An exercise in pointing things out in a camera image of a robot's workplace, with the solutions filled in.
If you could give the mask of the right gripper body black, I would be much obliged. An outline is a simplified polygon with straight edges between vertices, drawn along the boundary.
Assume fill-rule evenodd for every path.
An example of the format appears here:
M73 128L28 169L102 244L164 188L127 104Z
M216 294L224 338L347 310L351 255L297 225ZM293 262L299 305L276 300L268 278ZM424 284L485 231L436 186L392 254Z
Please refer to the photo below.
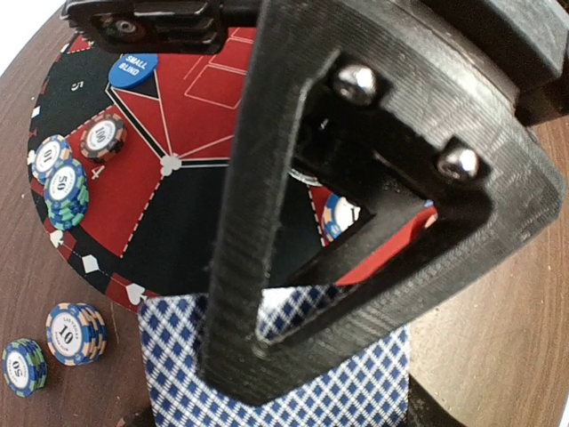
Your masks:
M567 115L567 2L400 1L397 7L488 72L523 125ZM368 24L388 9L386 1L67 1L60 16L109 52L213 55L236 27L292 31L313 44L346 33L369 44Z

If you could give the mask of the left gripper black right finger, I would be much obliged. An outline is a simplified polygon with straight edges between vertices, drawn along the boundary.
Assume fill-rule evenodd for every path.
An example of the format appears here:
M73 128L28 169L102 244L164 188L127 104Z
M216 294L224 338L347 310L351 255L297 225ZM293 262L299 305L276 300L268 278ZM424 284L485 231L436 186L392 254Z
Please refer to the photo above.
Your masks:
M464 427L464 424L439 405L412 375L409 376L406 425L409 427Z

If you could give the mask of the green poker chip stack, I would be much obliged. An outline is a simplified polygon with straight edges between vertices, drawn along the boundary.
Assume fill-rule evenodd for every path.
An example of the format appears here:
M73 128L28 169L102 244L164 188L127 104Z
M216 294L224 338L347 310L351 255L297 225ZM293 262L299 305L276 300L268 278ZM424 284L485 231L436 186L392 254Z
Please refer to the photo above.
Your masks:
M11 341L2 354L4 379L20 397L42 389L47 380L47 364L39 344L28 338Z

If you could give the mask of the blue playing card deck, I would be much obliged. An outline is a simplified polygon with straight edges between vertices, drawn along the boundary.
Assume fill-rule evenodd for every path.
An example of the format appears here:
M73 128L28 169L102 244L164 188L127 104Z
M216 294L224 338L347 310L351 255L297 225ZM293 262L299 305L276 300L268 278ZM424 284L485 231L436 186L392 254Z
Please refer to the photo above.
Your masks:
M374 332L361 286L147 299L141 350L158 426L404 426L405 327Z

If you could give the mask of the blue small blind button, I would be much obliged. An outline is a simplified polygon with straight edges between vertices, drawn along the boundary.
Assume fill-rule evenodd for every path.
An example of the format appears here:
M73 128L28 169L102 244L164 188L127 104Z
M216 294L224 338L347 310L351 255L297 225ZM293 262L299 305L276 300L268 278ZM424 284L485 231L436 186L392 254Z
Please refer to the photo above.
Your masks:
M119 89L129 89L145 82L158 64L155 53L129 53L119 58L108 72L108 82Z

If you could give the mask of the round red black poker mat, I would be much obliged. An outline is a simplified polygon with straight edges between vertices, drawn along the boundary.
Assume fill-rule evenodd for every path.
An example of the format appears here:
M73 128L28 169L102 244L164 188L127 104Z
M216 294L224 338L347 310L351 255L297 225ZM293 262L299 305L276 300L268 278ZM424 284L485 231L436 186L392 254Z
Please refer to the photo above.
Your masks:
M214 56L161 54L145 82L118 89L118 60L81 36L64 46L39 93L28 164L49 136L80 138L99 114L118 114L123 149L82 164L90 201L69 231L45 230L90 285L128 310L149 297L202 293L219 220L221 193L255 32L232 28Z

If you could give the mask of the brown hundred chips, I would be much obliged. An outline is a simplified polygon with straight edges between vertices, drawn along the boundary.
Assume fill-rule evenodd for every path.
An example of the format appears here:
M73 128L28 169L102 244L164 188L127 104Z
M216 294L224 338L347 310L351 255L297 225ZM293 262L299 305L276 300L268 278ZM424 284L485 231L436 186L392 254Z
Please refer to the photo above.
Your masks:
M99 114L91 120L80 138L81 154L95 164L104 164L125 145L127 130L118 114Z

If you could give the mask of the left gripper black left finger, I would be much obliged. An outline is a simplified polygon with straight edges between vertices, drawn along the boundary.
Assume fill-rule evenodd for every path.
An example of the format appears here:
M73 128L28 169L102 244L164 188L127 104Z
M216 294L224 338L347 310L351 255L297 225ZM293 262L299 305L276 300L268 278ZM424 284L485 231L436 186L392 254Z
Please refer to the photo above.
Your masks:
M265 287L293 165L359 205L354 226L287 276L345 278L432 200L433 226L360 282L374 332L399 327L485 274L553 222L565 180L495 80L389 3L322 44L257 29L210 288Z

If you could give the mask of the single blue ten chip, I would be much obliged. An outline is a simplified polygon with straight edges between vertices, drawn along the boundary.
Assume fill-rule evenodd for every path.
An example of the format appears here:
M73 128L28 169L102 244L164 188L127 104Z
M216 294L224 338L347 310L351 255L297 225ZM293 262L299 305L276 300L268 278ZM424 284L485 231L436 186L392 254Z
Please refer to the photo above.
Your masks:
M60 134L47 137L35 151L31 163L33 176L44 185L59 161L72 157L68 140Z

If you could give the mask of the blue white poker chip stack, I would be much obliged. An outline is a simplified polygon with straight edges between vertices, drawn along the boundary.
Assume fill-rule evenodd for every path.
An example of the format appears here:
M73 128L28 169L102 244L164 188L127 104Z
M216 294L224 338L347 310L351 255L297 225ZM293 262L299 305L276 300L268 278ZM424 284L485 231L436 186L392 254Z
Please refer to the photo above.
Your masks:
M63 365L78 367L101 358L108 330L99 311L90 304L62 302L45 321L47 345Z

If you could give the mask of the green fifty chips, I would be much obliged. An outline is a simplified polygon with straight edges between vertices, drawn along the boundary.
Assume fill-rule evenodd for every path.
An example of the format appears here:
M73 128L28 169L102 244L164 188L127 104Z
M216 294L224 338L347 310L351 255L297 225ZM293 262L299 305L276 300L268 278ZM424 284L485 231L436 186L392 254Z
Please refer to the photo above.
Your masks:
M85 217L90 193L83 165L74 158L58 160L44 185L48 218L57 230L71 230Z

